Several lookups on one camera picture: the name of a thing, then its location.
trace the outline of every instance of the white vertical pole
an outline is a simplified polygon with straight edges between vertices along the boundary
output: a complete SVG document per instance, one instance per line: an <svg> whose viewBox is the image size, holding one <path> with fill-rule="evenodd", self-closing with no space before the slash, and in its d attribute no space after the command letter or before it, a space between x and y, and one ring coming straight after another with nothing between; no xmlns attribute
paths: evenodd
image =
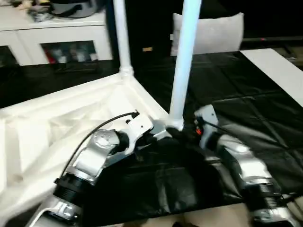
<svg viewBox="0 0 303 227"><path fill-rule="evenodd" d="M125 0L114 0L114 11L120 57L120 72L124 75L132 74L133 68L129 53Z"/></svg>
<svg viewBox="0 0 303 227"><path fill-rule="evenodd" d="M197 23L202 0L184 0L182 27L175 69L174 87L171 96L167 126L183 129L183 109L188 79L193 58Z"/></svg>

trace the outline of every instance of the white shelf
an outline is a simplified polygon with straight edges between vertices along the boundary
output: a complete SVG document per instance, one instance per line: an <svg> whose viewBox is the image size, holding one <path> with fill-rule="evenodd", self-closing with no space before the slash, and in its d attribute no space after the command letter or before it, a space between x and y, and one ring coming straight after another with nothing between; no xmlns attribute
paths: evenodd
<svg viewBox="0 0 303 227"><path fill-rule="evenodd" d="M0 7L0 31L24 30L50 27L99 26L105 25L105 12L79 19L53 18L44 22L34 22L25 13L11 6Z"/></svg>

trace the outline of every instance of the black plastic sheet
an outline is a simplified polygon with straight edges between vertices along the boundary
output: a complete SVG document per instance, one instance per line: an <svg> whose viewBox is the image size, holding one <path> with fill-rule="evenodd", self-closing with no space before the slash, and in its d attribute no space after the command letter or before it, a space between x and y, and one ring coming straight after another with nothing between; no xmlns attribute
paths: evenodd
<svg viewBox="0 0 303 227"><path fill-rule="evenodd" d="M0 108L119 72L113 61L0 68Z"/></svg>
<svg viewBox="0 0 303 227"><path fill-rule="evenodd" d="M136 78L167 111L174 69L174 58L135 68ZM214 105L222 127L265 161L284 193L302 192L303 109L286 92L239 52L197 55L184 110L186 128L193 124L193 112L206 104ZM104 171L84 208L85 224L122 223L241 201L223 166L215 170L192 147L165 139L140 154L143 163L130 157Z"/></svg>

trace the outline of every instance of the robotic arm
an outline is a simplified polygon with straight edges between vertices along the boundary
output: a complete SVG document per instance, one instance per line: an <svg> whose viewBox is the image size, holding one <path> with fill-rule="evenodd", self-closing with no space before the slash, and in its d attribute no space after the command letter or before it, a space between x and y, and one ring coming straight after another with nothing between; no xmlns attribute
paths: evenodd
<svg viewBox="0 0 303 227"><path fill-rule="evenodd" d="M148 116L132 116L121 130L96 128L87 145L75 153L61 177L55 180L53 194L26 227L67 227L79 222L85 194L96 184L102 170L132 154L137 140L153 128Z"/></svg>
<svg viewBox="0 0 303 227"><path fill-rule="evenodd" d="M279 186L265 163L236 137L218 133L213 106L200 108L195 116L198 127L203 129L200 147L214 152L230 171L254 226L300 227L287 206L281 204Z"/></svg>

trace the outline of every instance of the black cable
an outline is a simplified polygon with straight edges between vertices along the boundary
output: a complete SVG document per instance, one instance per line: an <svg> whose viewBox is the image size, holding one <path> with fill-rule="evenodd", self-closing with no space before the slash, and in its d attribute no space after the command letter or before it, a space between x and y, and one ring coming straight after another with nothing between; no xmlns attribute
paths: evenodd
<svg viewBox="0 0 303 227"><path fill-rule="evenodd" d="M240 140L240 138L239 138L238 135L236 135L235 133L229 131L228 129L222 128L222 127L220 127L220 126L218 126L218 125L216 125L216 124L210 123L210 122L208 122L208 121L206 121L206 120L204 120L204 119L203 119L203 122L204 122L205 124L208 124L208 125L210 125L210 126L212 126L212 127L214 127L214 128L217 128L217 129L219 129L219 130L225 132L226 134L228 134L228 135L230 135L230 136L233 136L233 137L235 137L235 138L237 138L237 139Z"/></svg>
<svg viewBox="0 0 303 227"><path fill-rule="evenodd" d="M79 148L82 146L82 144L93 134L95 133L98 129L100 129L101 127L103 127L104 125L114 121L114 120L117 120L121 117L125 117L125 116L129 116L131 115L133 118L135 118L136 116L139 115L138 112L130 112L130 113L125 113L125 114L121 114L117 117L113 117L105 122L103 122L102 124L98 125L96 128L94 128L89 134L86 135L86 137L84 137L84 139L80 142L80 144L77 146L77 148L75 149L75 151L73 152L71 158L68 160L67 164L65 165L61 175L60 175L60 178L63 176L64 172L66 171L66 168L68 167L68 165L70 164L71 160L75 157L77 151L79 150Z"/></svg>

